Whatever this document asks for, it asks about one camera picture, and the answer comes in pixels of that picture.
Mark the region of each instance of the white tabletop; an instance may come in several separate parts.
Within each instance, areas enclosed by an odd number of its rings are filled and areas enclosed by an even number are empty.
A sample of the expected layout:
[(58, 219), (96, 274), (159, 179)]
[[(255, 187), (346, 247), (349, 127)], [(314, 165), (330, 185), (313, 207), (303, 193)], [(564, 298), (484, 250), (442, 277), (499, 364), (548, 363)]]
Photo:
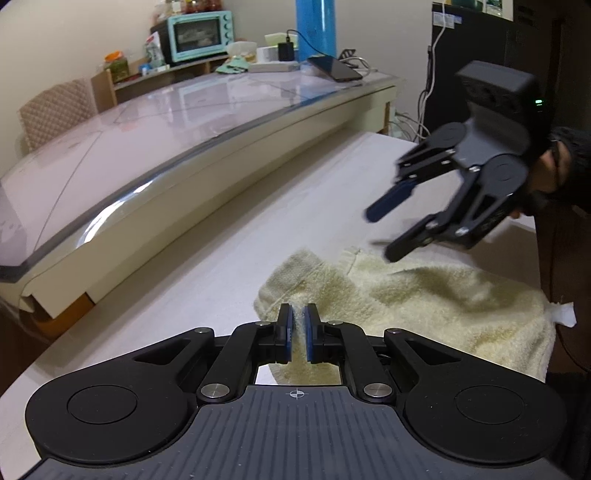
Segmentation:
[(294, 72), (210, 74), (101, 113), (23, 158), (0, 180), (0, 266), (20, 267), (22, 275), (25, 261), (56, 235), (70, 235), (64, 230), (81, 216), (222, 135), (388, 79), (374, 72), (336, 83), (306, 65)]
[[(295, 250), (308, 247), (329, 261), (352, 246), (378, 252), (384, 241), (441, 209), (460, 183), (457, 174), (419, 186), (380, 223), (362, 217), (391, 185), (394, 161), (412, 146), (338, 132), (234, 198), (114, 289), (0, 398), (4, 479), (17, 479), (39, 459), (24, 409), (45, 382), (198, 326), (228, 335), (257, 320), (252, 303), (258, 289)], [(430, 245), (416, 254), (539, 285), (528, 219), (506, 220), (469, 252)], [(268, 368), (259, 370), (257, 382), (273, 382)]]

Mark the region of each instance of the cream towel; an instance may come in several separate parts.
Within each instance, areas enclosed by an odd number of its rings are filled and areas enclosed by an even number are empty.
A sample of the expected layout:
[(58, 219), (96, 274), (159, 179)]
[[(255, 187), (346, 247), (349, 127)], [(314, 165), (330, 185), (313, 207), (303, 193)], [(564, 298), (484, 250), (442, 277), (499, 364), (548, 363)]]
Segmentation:
[(323, 321), (342, 320), (382, 336), (399, 327), (544, 381), (555, 330), (540, 290), (460, 264), (347, 250), (338, 265), (300, 250), (259, 291), (255, 310), (274, 321), (281, 303), (296, 313), (292, 362), (271, 365), (279, 384), (339, 384), (333, 365), (306, 362), (302, 309), (316, 303)]

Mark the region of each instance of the checkered chair back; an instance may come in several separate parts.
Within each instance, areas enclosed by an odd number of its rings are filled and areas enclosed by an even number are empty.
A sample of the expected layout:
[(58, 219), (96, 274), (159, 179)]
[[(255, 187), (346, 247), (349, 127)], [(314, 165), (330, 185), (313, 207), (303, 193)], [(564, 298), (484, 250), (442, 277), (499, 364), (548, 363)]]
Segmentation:
[(88, 120), (95, 113), (86, 81), (82, 79), (54, 85), (19, 110), (30, 151)]

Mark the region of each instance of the crosshair marking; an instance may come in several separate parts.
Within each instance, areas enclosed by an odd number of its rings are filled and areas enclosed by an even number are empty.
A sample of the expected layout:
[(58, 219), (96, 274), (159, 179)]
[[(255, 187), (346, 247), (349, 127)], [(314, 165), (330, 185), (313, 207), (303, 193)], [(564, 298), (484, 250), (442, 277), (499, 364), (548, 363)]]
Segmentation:
[(292, 390), (291, 392), (288, 393), (288, 395), (291, 398), (295, 398), (296, 400), (298, 400), (299, 398), (303, 397), (304, 395), (307, 395), (307, 393), (302, 392), (302, 390)]

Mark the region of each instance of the metal screw cap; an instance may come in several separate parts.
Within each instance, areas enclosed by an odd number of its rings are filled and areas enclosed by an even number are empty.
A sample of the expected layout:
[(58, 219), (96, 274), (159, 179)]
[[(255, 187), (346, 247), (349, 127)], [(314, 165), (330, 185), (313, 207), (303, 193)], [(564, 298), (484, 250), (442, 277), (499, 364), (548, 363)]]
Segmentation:
[(370, 383), (363, 389), (368, 397), (384, 398), (392, 394), (392, 387), (385, 383)]
[(222, 398), (230, 393), (230, 389), (221, 383), (210, 383), (201, 389), (201, 395), (207, 398)]

